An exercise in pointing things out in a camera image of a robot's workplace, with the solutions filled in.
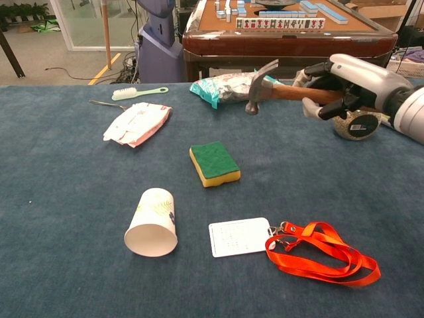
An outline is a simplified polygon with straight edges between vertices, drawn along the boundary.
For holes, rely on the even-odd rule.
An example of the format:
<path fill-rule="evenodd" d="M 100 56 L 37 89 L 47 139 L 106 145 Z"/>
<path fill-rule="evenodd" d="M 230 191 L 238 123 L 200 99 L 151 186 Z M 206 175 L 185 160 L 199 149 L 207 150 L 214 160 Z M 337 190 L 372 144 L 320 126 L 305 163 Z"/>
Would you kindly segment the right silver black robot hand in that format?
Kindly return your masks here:
<path fill-rule="evenodd" d="M 303 114 L 309 118 L 345 119 L 349 111 L 368 107 L 393 115 L 416 89 L 399 74 L 347 54 L 333 54 L 327 61 L 304 69 L 307 76 L 331 75 L 341 84 L 342 97 L 324 103 L 318 98 L 304 97 Z"/>

